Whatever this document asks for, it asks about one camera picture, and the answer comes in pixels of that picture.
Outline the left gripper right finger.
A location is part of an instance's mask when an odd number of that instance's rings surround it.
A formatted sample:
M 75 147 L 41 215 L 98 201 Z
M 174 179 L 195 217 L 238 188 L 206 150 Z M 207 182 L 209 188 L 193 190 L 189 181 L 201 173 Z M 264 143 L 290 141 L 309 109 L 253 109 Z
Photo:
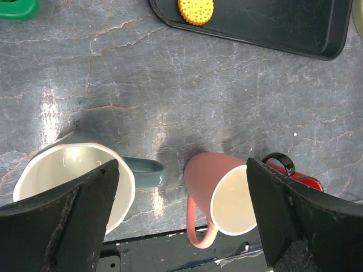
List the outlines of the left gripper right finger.
M 362 271 L 362 205 L 291 179 L 259 160 L 247 181 L 274 271 Z

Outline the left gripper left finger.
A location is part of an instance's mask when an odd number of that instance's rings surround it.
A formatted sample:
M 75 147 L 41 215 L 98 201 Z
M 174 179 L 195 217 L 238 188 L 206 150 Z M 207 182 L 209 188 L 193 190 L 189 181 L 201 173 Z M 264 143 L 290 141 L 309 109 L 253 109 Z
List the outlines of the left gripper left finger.
M 96 271 L 119 177 L 113 159 L 1 206 L 1 271 Z

